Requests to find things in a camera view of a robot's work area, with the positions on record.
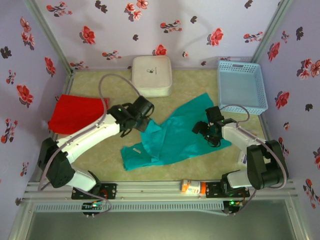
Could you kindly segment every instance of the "beige carpet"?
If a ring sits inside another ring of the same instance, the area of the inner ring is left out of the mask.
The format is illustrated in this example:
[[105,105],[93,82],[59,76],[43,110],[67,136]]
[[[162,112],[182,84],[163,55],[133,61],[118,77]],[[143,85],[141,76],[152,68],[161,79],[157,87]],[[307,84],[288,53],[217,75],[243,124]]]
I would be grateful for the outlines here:
[[[77,72],[70,95],[98,97],[98,83],[106,73],[131,78],[130,71]],[[213,102],[218,104],[216,70],[174,70],[172,76],[173,91],[170,96],[149,98],[155,106],[152,118],[157,123],[162,123],[177,107],[206,92]],[[102,93],[111,99],[111,105],[133,103],[137,98],[127,83],[113,76],[107,78],[102,84]],[[246,115],[241,113],[225,112],[223,114],[225,118],[235,120],[246,118]],[[264,137],[258,116],[251,116],[249,122],[242,126],[259,137]],[[92,171],[101,181],[218,180],[224,173],[241,169],[237,164],[240,151],[237,147],[230,146],[171,165],[141,167],[125,171],[120,150],[123,146],[132,146],[140,141],[140,133],[137,130],[133,130],[124,138],[120,135],[107,138],[81,155],[74,166]]]

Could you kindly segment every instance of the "red cloth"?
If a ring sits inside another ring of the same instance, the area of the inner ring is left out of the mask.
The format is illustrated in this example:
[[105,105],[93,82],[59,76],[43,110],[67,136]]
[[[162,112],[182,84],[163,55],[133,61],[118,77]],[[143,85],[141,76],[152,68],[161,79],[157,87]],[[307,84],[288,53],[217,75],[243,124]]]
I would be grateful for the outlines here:
[[[109,98],[104,99],[108,109]],[[63,94],[56,103],[49,129],[56,134],[73,134],[91,124],[104,113],[100,98]]]

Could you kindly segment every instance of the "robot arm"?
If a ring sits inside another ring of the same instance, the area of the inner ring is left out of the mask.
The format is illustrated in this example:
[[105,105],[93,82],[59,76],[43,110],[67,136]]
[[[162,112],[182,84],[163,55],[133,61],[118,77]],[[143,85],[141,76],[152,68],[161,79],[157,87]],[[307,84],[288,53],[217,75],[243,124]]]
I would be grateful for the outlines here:
[[82,171],[71,164],[85,151],[106,138],[120,132],[121,137],[124,137],[133,128],[144,132],[150,120],[147,115],[150,110],[153,112],[154,105],[143,96],[139,96],[133,104],[112,106],[105,117],[101,116],[90,125],[57,142],[47,138],[41,145],[38,166],[44,171],[53,154],[66,145],[63,151],[59,150],[53,158],[46,173],[47,179],[54,188],[68,185],[97,195],[101,187],[98,178],[92,172]]
[[[200,121],[192,131],[202,134],[213,147],[218,147],[220,141],[225,139],[247,155],[246,170],[222,175],[220,183],[225,193],[231,193],[243,187],[254,187],[259,190],[283,182],[284,174],[280,165],[263,145],[267,145],[275,153],[288,177],[286,162],[277,141],[258,138],[238,126],[232,118],[225,119],[218,106],[210,107],[205,112],[208,123]],[[270,159],[270,163],[265,163],[264,158]]]

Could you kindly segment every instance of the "blue plastic basket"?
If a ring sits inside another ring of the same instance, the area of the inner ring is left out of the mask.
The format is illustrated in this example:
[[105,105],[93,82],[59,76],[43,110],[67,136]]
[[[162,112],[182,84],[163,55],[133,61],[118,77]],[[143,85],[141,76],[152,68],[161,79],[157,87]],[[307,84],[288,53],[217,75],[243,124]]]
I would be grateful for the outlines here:
[[[259,64],[237,61],[219,61],[219,107],[238,104],[250,114],[260,115],[268,109],[264,80]],[[229,106],[226,112],[246,113],[242,108]]]

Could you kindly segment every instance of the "teal cloth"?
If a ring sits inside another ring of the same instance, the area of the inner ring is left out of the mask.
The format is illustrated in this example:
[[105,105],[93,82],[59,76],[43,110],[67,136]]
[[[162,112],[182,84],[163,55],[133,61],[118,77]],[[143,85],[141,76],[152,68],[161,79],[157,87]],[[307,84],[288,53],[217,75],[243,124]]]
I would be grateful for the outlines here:
[[213,105],[204,93],[180,106],[161,125],[150,120],[141,133],[142,142],[121,149],[124,169],[174,164],[230,146],[231,143],[223,139],[220,147],[211,147],[201,134],[192,132],[198,121],[208,121],[205,110]]

